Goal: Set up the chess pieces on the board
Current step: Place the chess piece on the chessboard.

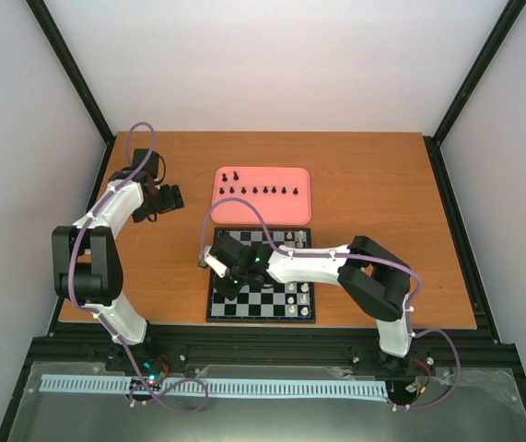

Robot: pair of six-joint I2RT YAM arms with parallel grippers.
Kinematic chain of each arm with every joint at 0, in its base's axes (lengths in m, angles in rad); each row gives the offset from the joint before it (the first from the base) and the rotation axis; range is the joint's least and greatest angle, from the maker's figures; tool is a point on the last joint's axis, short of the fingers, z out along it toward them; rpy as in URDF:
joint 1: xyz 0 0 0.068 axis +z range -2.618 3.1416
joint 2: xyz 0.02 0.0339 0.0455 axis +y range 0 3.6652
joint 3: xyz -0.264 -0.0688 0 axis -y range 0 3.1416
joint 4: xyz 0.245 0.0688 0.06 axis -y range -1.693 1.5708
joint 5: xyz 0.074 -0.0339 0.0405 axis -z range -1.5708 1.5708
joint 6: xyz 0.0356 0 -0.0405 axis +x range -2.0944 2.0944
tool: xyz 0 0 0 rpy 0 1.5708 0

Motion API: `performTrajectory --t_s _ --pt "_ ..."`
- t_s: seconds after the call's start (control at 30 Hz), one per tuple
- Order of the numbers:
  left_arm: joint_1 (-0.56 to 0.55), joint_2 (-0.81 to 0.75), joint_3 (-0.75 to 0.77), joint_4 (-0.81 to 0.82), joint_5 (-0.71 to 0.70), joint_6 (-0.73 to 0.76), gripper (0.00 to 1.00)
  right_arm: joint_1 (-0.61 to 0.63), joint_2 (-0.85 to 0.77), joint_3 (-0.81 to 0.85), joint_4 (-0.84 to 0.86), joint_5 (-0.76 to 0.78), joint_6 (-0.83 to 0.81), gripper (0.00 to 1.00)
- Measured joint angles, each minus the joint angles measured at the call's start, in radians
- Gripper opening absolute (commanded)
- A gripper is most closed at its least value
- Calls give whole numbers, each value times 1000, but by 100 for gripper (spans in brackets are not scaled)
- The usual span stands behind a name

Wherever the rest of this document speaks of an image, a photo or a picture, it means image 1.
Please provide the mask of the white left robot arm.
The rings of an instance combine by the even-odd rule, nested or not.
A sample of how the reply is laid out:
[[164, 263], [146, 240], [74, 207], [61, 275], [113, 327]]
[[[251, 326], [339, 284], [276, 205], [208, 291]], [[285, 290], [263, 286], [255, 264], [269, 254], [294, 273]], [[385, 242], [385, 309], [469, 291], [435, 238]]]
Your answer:
[[106, 191], [86, 214], [52, 232], [56, 295], [90, 313], [115, 343], [128, 344], [128, 361], [143, 371], [158, 363], [159, 348], [145, 339], [148, 322], [123, 292], [116, 239], [128, 220], [155, 222], [183, 208], [180, 188], [165, 184], [165, 176], [163, 156], [136, 149], [131, 164], [110, 176]]

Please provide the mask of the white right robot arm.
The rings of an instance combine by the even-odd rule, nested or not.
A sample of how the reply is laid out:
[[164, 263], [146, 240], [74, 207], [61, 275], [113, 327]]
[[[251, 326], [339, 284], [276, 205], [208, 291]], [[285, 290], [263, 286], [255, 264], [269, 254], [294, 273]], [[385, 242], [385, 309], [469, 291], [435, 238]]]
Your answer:
[[409, 323], [411, 282], [422, 281], [405, 262], [374, 240], [357, 236], [349, 244], [327, 249], [299, 249], [273, 242], [245, 245], [228, 233], [204, 246], [199, 264], [216, 275], [216, 289], [236, 297], [244, 285], [314, 283], [339, 286], [376, 321], [380, 350], [405, 358], [414, 333]]

